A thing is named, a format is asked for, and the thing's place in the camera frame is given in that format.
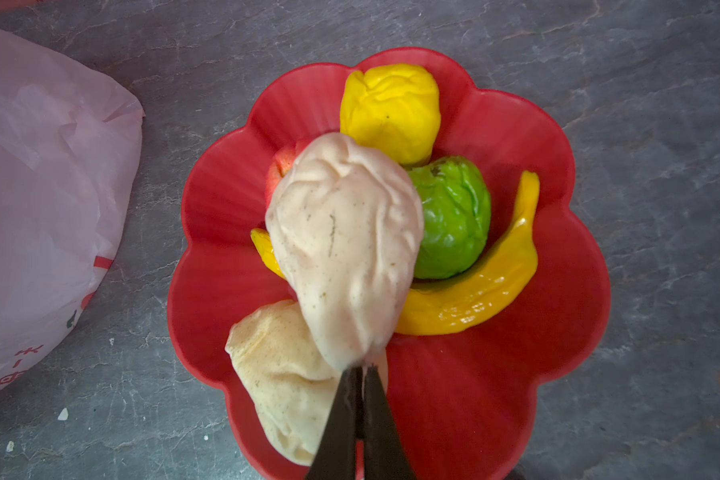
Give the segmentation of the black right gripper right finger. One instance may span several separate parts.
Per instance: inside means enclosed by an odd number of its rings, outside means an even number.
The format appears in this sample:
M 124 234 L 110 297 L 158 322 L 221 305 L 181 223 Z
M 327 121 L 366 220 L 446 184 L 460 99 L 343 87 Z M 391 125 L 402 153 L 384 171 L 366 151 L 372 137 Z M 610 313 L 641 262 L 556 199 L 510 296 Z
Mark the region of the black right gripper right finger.
M 416 480 L 402 447 L 376 366 L 363 380 L 363 443 L 366 480 Z

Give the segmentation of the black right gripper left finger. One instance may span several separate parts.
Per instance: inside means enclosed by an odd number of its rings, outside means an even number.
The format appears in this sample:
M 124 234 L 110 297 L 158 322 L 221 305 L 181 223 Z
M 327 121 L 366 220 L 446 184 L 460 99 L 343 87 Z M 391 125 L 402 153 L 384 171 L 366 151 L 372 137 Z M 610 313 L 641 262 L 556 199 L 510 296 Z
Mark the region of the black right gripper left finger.
M 363 370 L 343 372 L 306 480 L 354 480 L 356 444 L 363 438 Z

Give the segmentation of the beige fake bread piece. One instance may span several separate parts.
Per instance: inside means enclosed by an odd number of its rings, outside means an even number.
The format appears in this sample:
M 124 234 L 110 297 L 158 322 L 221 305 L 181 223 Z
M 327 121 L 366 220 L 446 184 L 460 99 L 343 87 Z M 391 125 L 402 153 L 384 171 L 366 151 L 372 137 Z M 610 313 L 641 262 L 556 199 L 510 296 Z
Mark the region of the beige fake bread piece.
M 311 465 L 341 373 L 320 354 L 299 304 L 260 307 L 231 327 L 225 351 L 272 447 Z

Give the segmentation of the red flower-shaped plastic plate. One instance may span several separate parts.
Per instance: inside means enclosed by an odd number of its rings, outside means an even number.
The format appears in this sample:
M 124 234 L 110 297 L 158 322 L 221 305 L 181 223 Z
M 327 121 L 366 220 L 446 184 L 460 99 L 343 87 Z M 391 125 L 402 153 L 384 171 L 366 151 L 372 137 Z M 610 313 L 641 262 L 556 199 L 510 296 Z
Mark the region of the red flower-shaped plastic plate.
M 519 96 L 478 88 L 453 59 L 424 48 L 375 54 L 361 70 L 418 64 L 440 89 L 434 152 L 462 155 L 493 196 L 491 238 L 506 230 L 520 175 L 535 172 L 540 198 L 533 235 L 538 270 L 517 299 L 461 333 L 395 336 L 388 349 L 388 398 L 403 447 L 421 479 L 501 479 L 530 438 L 537 389 L 579 366 L 606 329 L 611 286 L 603 254 L 571 211 L 575 161 L 563 129 Z M 178 358 L 223 391 L 243 455 L 268 479 L 306 470 L 267 441 L 224 346 L 234 323 L 290 296 L 250 239 L 264 220 L 264 181 L 281 147 L 334 131 L 350 68 L 294 69 L 259 96 L 246 125 L 213 144 L 191 171 L 181 219 L 188 246 L 174 273 L 167 320 Z

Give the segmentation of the yellow fake banana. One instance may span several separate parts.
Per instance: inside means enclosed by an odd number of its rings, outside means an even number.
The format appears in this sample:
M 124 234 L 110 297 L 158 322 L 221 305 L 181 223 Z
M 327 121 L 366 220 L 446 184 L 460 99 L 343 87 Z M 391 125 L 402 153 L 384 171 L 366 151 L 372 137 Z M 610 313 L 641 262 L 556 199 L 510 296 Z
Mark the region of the yellow fake banana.
M 396 332 L 413 336 L 458 333 L 509 306 L 538 267 L 533 222 L 539 195 L 539 176 L 523 172 L 512 223 L 503 236 L 463 273 L 446 280 L 413 284 Z

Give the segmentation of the green fake fruit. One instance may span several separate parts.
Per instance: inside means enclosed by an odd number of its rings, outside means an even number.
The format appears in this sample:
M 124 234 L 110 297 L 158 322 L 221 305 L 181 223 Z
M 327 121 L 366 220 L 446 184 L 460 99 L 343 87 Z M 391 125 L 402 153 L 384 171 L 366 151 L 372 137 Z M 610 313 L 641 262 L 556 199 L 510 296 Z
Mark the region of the green fake fruit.
M 491 223 L 491 194 L 478 167 L 449 156 L 408 171 L 422 202 L 424 233 L 414 277 L 448 279 L 482 254 Z

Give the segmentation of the red fake apple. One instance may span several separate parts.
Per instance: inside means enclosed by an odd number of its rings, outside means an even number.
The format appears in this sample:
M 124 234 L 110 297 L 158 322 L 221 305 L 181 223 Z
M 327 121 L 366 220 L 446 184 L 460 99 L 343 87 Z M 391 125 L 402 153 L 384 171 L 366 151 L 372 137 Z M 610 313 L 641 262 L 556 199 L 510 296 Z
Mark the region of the red fake apple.
M 310 144 L 310 141 L 299 140 L 294 145 L 281 148 L 275 153 L 265 178 L 265 204 L 269 207 L 274 191 L 282 178 L 290 171 L 295 159 Z

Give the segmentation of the yellow fake lemon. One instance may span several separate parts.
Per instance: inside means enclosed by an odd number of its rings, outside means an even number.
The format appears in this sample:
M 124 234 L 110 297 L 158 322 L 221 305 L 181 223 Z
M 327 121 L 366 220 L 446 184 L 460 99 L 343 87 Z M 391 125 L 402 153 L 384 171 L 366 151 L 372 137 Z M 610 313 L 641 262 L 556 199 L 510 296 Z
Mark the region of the yellow fake lemon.
M 439 87 L 423 67 L 393 64 L 352 72 L 340 132 L 404 167 L 427 162 L 441 125 Z

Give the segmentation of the pink plastic bag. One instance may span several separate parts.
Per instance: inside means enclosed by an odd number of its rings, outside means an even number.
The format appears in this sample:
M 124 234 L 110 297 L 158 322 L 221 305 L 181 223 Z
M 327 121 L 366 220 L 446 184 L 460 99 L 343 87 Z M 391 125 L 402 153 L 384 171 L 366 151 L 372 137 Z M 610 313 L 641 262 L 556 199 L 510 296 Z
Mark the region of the pink plastic bag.
M 144 110 L 0 29 L 0 390 L 74 329 L 119 248 Z

